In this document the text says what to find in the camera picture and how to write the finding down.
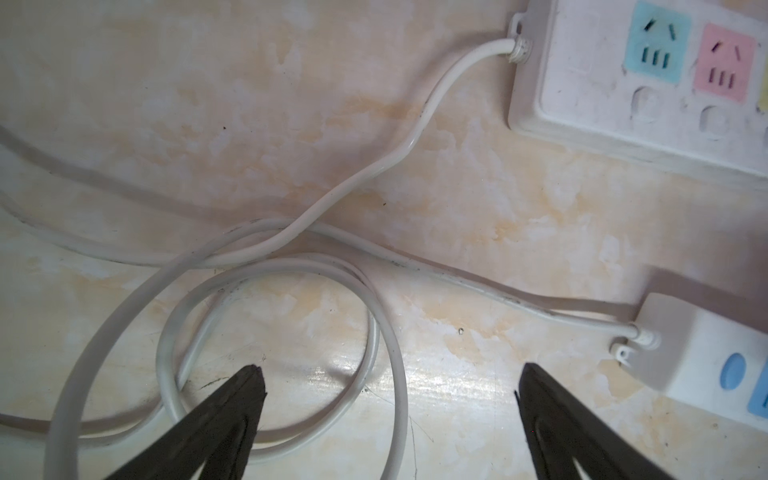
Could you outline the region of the long multicolour power strip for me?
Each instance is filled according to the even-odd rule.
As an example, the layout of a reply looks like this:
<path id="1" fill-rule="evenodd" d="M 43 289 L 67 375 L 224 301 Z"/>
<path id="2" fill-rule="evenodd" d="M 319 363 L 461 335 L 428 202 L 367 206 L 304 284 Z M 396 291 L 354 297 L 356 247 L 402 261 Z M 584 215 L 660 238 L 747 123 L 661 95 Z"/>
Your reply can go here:
<path id="1" fill-rule="evenodd" d="M 532 1 L 511 129 L 742 189 L 767 187 L 763 1 Z"/>

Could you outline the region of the small blue-socket power strip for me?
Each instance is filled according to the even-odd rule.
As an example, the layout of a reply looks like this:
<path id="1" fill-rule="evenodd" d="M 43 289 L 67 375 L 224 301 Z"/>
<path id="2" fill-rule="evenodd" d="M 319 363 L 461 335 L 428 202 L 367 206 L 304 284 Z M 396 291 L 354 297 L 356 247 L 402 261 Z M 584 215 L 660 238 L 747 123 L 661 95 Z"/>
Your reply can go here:
<path id="1" fill-rule="evenodd" d="M 633 378 L 666 397 L 767 430 L 767 334 L 659 293 L 636 318 L 645 336 L 610 353 Z"/>

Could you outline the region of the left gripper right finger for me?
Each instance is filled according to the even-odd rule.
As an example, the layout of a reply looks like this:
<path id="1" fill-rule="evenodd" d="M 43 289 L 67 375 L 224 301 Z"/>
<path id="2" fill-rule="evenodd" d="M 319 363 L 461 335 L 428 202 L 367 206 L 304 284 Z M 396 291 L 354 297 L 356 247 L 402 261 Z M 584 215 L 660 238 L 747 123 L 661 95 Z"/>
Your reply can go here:
<path id="1" fill-rule="evenodd" d="M 516 391 L 539 479 L 668 479 L 541 366 L 524 365 Z"/>

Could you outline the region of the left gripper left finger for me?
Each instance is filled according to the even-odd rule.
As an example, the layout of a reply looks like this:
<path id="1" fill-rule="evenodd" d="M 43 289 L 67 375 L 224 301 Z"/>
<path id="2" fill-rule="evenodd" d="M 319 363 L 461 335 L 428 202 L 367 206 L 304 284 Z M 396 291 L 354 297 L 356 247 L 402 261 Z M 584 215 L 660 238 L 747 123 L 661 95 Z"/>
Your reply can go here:
<path id="1" fill-rule="evenodd" d="M 241 368 L 111 479 L 240 479 L 267 392 L 262 369 Z"/>

